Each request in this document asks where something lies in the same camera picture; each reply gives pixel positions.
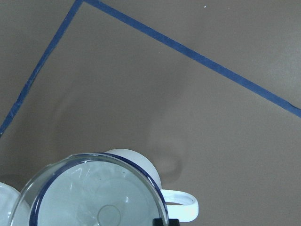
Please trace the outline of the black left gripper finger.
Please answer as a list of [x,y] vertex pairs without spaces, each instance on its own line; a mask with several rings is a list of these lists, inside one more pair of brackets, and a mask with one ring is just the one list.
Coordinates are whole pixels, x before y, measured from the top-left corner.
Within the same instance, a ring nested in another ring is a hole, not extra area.
[[178,219],[169,219],[168,222],[165,222],[161,218],[153,219],[152,221],[153,226],[179,226],[179,220]]

